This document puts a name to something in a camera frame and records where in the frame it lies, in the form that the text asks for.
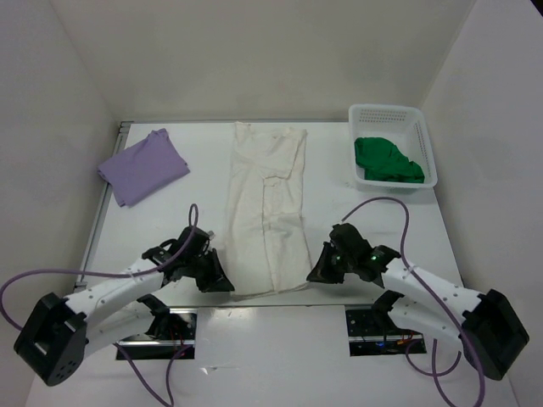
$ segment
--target white cloth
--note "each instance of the white cloth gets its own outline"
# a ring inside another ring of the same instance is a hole
[[[294,290],[311,271],[301,220],[307,131],[236,123],[225,239],[235,296]]]

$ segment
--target wall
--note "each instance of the wall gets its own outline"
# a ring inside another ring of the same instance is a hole
[[[503,291],[531,336],[510,375],[523,407],[543,398],[542,66],[530,1],[478,0],[423,105],[461,273]]]
[[[115,123],[53,8],[0,0],[0,283],[23,270],[77,267],[98,205],[95,168]],[[27,279],[6,296],[20,321],[71,279]],[[0,321],[0,406],[24,405],[33,372]]]
[[[51,0],[117,119],[418,106],[472,0]]]

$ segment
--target white laundry basket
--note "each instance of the white laundry basket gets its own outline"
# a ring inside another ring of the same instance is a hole
[[[438,182],[434,155],[423,112],[415,108],[388,104],[353,104],[349,109],[351,163],[359,187],[433,188]],[[355,140],[358,137],[382,137],[393,142],[409,160],[424,172],[424,183],[369,181],[364,169],[355,162]]]

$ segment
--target folded purple towel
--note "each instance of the folded purple towel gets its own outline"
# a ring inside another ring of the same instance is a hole
[[[145,140],[98,166],[98,173],[113,187],[119,206],[135,205],[189,172],[166,129],[151,131]]]

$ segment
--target white table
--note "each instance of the white table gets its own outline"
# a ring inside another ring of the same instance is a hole
[[[332,225],[356,204],[377,194],[355,188],[346,123],[255,124],[263,130],[285,125],[308,131],[303,216],[315,264]],[[187,225],[191,203],[199,205],[199,226],[213,230],[217,235],[213,244],[221,248],[234,125],[138,124],[132,125],[122,142],[131,146],[161,127],[170,133],[191,174],[134,208],[119,208],[108,195],[85,261],[87,270],[123,270],[147,248],[177,237]],[[395,196],[403,199],[411,211],[408,257],[426,270],[460,283],[434,192]],[[350,222],[373,245],[398,248],[403,216],[394,203],[371,203]],[[87,280],[91,285],[98,282]],[[355,276],[347,276],[343,285],[311,285],[296,293],[244,301],[232,301],[223,293],[202,294],[188,278],[171,284],[158,295],[171,306],[235,307],[199,310],[195,359],[174,364],[176,402],[183,407],[445,405],[432,380],[414,372],[402,355],[349,356],[343,304],[371,304],[381,292]],[[442,368],[454,359],[448,349],[439,353]],[[129,366],[114,361],[114,357],[112,347],[98,352],[57,387],[47,388],[35,380],[27,407],[157,405]],[[413,358],[428,368],[428,355]],[[139,361],[138,365],[157,391],[165,395],[166,362]],[[471,405],[477,397],[476,376],[463,361],[443,381],[445,391],[458,404]],[[508,379],[486,383],[484,405],[517,405]]]

